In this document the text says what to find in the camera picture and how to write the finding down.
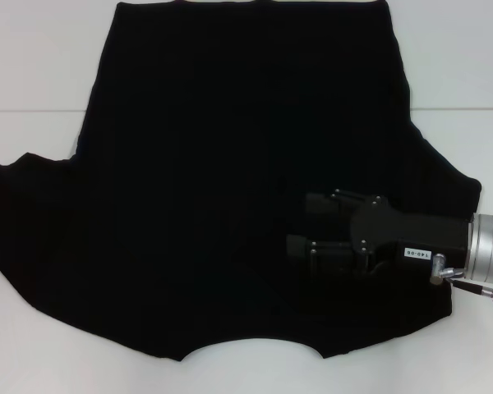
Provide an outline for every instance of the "white table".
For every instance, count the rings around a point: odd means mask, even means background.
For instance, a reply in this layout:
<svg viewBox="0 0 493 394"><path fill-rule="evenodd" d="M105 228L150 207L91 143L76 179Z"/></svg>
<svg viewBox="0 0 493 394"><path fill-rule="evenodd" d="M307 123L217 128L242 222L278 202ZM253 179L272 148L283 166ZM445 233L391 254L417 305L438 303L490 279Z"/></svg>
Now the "white table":
<svg viewBox="0 0 493 394"><path fill-rule="evenodd" d="M115 3L0 0L0 163L26 151L69 157ZM480 212L493 213L493 0L389 5L413 120L455 167L482 182ZM480 390L493 390L493 305L462 291L450 318L349 355L323 360L303 345L254 339L178 363L37 312L0 273L0 394Z"/></svg>

